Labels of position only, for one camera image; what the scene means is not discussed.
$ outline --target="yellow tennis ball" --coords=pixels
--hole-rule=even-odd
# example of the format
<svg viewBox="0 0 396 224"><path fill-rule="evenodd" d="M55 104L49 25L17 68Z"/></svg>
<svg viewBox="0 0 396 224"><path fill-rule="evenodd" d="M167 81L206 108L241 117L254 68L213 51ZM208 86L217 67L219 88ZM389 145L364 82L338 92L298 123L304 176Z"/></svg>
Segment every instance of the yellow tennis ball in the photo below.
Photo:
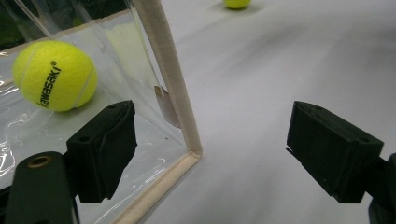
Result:
<svg viewBox="0 0 396 224"><path fill-rule="evenodd" d="M223 0L226 7L230 9L241 9L247 7L250 0Z"/></svg>
<svg viewBox="0 0 396 224"><path fill-rule="evenodd" d="M12 74L27 101L53 111L84 105L97 85L90 57L56 40L36 42L24 49L14 61Z"/></svg>

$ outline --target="white surface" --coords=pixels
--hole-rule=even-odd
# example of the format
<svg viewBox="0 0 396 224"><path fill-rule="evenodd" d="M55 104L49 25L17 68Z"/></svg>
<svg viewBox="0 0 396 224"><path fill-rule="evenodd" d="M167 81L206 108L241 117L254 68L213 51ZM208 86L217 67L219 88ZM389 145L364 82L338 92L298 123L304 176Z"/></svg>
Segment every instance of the white surface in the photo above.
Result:
<svg viewBox="0 0 396 224"><path fill-rule="evenodd" d="M369 223L286 150L292 103L321 105L396 151L396 2L163 0L204 157L141 223Z"/></svg>

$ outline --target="clear plastic sheet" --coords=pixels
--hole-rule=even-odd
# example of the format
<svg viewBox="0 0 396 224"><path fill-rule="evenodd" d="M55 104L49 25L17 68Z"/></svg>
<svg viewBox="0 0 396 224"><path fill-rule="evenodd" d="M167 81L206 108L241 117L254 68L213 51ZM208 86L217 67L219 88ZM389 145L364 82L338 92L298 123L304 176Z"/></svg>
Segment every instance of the clear plastic sheet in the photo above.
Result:
<svg viewBox="0 0 396 224"><path fill-rule="evenodd" d="M0 7L21 35L15 38L15 46L2 48L0 54L0 189L12 183L20 161L43 151L65 153L67 139L104 107L133 100L138 147L116 193L102 203L78 203L81 223L111 222L187 151L181 130L166 121L159 107L167 94L153 68L156 64L151 63L133 4L2 0ZM99 83L83 107L63 113L48 111L25 101L13 86L13 60L30 42L42 38L71 43L91 56Z"/></svg>

